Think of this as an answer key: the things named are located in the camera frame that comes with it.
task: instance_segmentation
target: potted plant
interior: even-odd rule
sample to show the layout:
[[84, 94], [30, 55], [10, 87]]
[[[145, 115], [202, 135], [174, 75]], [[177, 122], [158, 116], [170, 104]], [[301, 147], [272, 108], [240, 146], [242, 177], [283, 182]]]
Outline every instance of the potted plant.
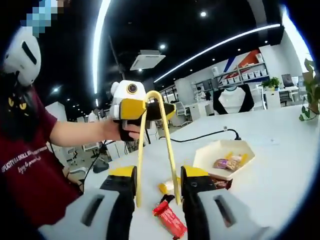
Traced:
[[263, 81], [261, 85], [264, 89], [277, 90], [279, 88], [279, 83], [279, 78], [274, 76], [271, 79]]
[[308, 107], [302, 106], [299, 119], [301, 121], [312, 120], [319, 115], [319, 101], [320, 101], [320, 86], [318, 75], [314, 75], [315, 63], [308, 59], [305, 59], [304, 65], [308, 72], [304, 72], [303, 75], [303, 85], [305, 86], [306, 97], [308, 101]]

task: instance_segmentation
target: yellow u-shaped tool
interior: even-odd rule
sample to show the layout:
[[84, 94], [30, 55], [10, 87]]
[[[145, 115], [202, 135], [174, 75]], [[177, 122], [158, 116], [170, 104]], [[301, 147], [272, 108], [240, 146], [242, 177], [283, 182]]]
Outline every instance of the yellow u-shaped tool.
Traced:
[[[168, 149], [170, 166], [171, 166], [175, 202], [176, 202], [176, 204], [180, 204], [181, 200], [180, 200], [180, 193], [179, 193], [177, 173], [176, 173], [176, 164], [175, 164], [174, 154], [173, 154], [171, 141], [170, 141], [170, 133], [169, 133], [169, 128], [168, 128], [168, 121], [167, 121], [164, 101], [163, 101], [162, 96], [159, 92], [152, 90], [146, 94], [145, 102], [148, 102], [148, 99], [152, 98], [152, 97], [157, 99], [158, 103], [159, 103], [161, 118], [163, 121], [162, 124], [163, 124], [165, 139], [166, 139], [166, 146]], [[148, 111], [148, 109], [142, 115], [141, 131], [140, 131], [139, 146], [138, 146], [139, 147], [138, 148], [138, 166], [137, 166], [137, 172], [136, 172], [136, 206], [138, 208], [141, 205], [141, 198], [142, 198], [141, 197], [141, 169], [142, 169], [142, 160], [143, 160], [143, 151], [144, 151], [144, 135], [145, 135], [147, 111]]]

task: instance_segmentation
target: maroon t-shirt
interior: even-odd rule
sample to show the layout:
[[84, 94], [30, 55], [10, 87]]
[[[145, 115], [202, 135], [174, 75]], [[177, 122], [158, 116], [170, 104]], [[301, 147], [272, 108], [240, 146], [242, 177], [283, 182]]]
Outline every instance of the maroon t-shirt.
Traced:
[[0, 133], [0, 174], [19, 207], [35, 227], [54, 224], [79, 192], [65, 178], [62, 167], [46, 142], [57, 119], [47, 112], [34, 91], [39, 126], [34, 139], [11, 141]]

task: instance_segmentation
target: ceiling light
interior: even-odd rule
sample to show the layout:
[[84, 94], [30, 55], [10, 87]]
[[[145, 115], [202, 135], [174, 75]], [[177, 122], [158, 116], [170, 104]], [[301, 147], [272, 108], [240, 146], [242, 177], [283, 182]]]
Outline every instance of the ceiling light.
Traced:
[[158, 82], [159, 80], [163, 79], [165, 76], [169, 75], [170, 73], [172, 73], [173, 71], [179, 69], [180, 67], [182, 67], [183, 65], [189, 63], [190, 61], [192, 61], [193, 59], [196, 59], [197, 57], [201, 56], [202, 54], [205, 54], [206, 52], [209, 52], [210, 50], [212, 49], [215, 49], [223, 44], [226, 44], [232, 40], [235, 40], [235, 39], [238, 39], [238, 38], [241, 38], [245, 35], [248, 35], [248, 34], [252, 34], [252, 33], [256, 33], [256, 32], [259, 32], [259, 31], [262, 31], [262, 30], [266, 30], [266, 29], [272, 29], [272, 28], [278, 28], [280, 27], [281, 24], [273, 24], [273, 25], [267, 25], [267, 26], [262, 26], [262, 27], [258, 27], [258, 28], [255, 28], [255, 29], [252, 29], [250, 31], [246, 31], [246, 32], [243, 32], [243, 33], [240, 33], [236, 36], [233, 36], [233, 37], [230, 37], [224, 41], [221, 41], [199, 53], [197, 53], [196, 55], [190, 57], [189, 59], [185, 60], [184, 62], [180, 63], [178, 66], [172, 68], [171, 70], [169, 70], [168, 72], [166, 72], [165, 74], [163, 74], [162, 76], [160, 76], [157, 80], [154, 81], [154, 83]]
[[106, 18], [106, 13], [109, 8], [111, 0], [102, 0], [98, 18], [96, 20], [94, 38], [93, 38], [93, 52], [92, 52], [92, 74], [93, 74], [93, 89], [94, 94], [98, 93], [98, 61], [99, 61], [99, 46], [101, 40], [102, 27]]

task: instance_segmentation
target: robot camera lens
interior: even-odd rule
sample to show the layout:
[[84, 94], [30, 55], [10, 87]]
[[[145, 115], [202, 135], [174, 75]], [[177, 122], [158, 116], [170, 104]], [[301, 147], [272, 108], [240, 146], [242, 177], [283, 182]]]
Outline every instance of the robot camera lens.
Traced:
[[128, 86], [128, 91], [132, 94], [134, 94], [137, 91], [137, 86], [135, 84], [130, 84]]

